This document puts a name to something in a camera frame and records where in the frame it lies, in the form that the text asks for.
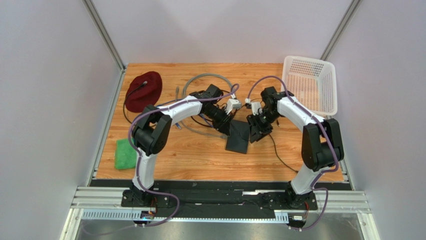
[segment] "red hat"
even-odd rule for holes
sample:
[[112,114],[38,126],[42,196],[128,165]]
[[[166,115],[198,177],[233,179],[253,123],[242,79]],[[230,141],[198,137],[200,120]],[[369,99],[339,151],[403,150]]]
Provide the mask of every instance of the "red hat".
[[125,107],[133,113],[142,113],[147,105],[154,105],[160,98],[163,81],[156,71],[137,76],[125,94]]

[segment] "metal floor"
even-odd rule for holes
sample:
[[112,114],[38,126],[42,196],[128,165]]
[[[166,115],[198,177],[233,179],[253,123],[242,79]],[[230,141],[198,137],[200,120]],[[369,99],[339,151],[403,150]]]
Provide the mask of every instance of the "metal floor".
[[[307,225],[318,215],[309,214]],[[279,223],[224,223],[224,222],[177,222],[171,221],[156,227],[135,227],[106,236],[93,236],[132,225],[124,220],[82,220],[77,240],[293,240],[333,239],[363,240],[363,233],[356,213],[327,213],[318,225],[307,231],[289,230]]]

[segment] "white wall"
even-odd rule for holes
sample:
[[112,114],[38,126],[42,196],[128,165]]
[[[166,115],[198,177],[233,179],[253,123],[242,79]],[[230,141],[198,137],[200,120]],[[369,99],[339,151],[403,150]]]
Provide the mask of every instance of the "white wall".
[[0,3],[0,239],[58,239],[119,70],[81,0]]
[[94,0],[126,63],[320,58],[351,0]]
[[345,156],[383,240],[425,239],[426,2],[363,1],[329,61]]

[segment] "black wire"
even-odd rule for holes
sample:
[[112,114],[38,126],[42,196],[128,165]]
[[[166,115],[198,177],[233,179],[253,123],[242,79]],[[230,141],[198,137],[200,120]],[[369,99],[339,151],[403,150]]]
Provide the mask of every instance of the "black wire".
[[127,117],[127,115],[126,115],[126,110],[125,110],[125,108],[126,108],[126,101],[127,101],[127,98],[129,98],[130,97],[130,95],[132,95],[133,93],[135,93],[136,92],[136,90],[138,90],[138,89],[140,89],[140,88],[142,88],[142,87],[144,87],[145,85],[147,85],[147,83],[146,82],[143,82],[140,86],[138,86],[137,88],[135,88],[133,91],[131,91],[126,97],[125,97],[125,99],[124,99],[124,103],[123,103],[123,115],[124,115],[124,118],[127,120],[127,122],[128,123],[132,123],[129,119],[128,119],[128,117]]
[[[227,93],[227,94],[229,94],[229,93],[230,93],[229,91],[222,90],[222,89],[221,89],[221,91],[222,91],[221,96],[223,96],[223,95],[224,95],[224,92],[225,92],[225,93]],[[218,106],[219,108],[221,108],[221,107],[222,107],[223,105],[225,105],[225,104],[226,104],[226,106],[228,106],[228,104],[227,104],[226,102],[222,103],[222,105],[219,105],[219,104],[215,103],[215,105],[216,105],[216,106]]]
[[201,126],[211,128],[211,126],[209,126],[209,125],[207,125],[207,124],[204,124],[204,123],[201,123],[201,122],[197,121],[197,120],[196,120],[193,116],[191,116],[191,119],[192,119],[192,120],[194,120],[194,122],[196,122],[197,124],[199,124],[199,125],[201,125]]
[[226,105],[225,108],[228,106],[228,104],[226,102],[222,103],[221,105],[215,103],[214,104],[216,107],[221,108],[223,105]]
[[238,108],[238,109],[236,109],[234,112],[233,112],[233,116],[232,116],[232,118],[235,118],[235,115],[237,114],[237,112],[240,110],[241,108]]
[[272,139],[273,142],[273,147],[275,149],[275,155],[276,157],[282,162],[282,164],[284,164],[284,166],[286,166],[287,168],[293,170],[295,173],[298,173],[299,171],[294,170],[293,168],[291,168],[289,165],[287,165],[281,158],[280,156],[278,156],[278,152],[277,152],[277,145],[275,144],[274,138],[269,134],[270,139]]

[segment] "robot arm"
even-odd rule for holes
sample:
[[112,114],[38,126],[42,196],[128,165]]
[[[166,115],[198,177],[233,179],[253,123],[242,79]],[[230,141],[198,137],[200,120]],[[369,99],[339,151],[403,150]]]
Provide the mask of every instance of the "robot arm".
[[[180,104],[172,109],[169,109],[169,106],[155,107],[152,105],[144,109],[143,113],[157,109],[164,110],[142,118],[137,122],[132,131],[134,144],[142,153],[139,168],[136,170],[138,176],[135,173],[132,180],[132,189],[134,192],[144,191],[140,183],[142,183],[146,189],[153,186],[157,155],[165,147],[170,128],[175,123],[191,116],[204,114],[212,120],[212,125],[217,131],[226,135],[230,134],[230,122],[233,115],[226,113],[224,108],[216,106],[217,100],[197,101],[201,99],[217,98],[222,94],[222,91],[218,87],[211,84],[206,91],[193,92],[186,98],[180,100],[179,102],[183,102],[184,104]],[[156,124],[155,128],[150,126],[150,124]]]
[[254,103],[253,114],[247,116],[250,126],[250,142],[259,141],[272,132],[272,125],[278,117],[286,117],[303,133],[301,155],[303,165],[296,177],[286,188],[285,202],[290,208],[299,208],[312,194],[312,184],[324,170],[332,167],[335,162],[332,152],[326,142],[321,142],[323,133],[318,123],[311,116],[316,117],[325,128],[331,141],[337,159],[343,159],[344,151],[339,123],[335,119],[324,119],[310,110],[301,110],[301,105],[291,92],[277,92],[274,87],[267,87],[261,92],[265,106]]

